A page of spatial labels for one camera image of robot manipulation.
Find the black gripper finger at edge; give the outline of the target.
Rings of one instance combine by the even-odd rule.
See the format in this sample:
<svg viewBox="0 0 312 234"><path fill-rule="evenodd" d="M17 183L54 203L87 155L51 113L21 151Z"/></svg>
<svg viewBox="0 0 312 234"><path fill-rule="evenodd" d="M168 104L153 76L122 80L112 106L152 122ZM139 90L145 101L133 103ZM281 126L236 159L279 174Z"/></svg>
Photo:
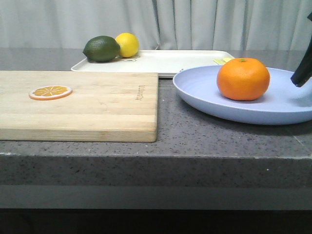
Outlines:
<svg viewBox="0 0 312 234"><path fill-rule="evenodd" d="M312 40L298 66L291 77L296 87L302 87L312 77Z"/></svg>

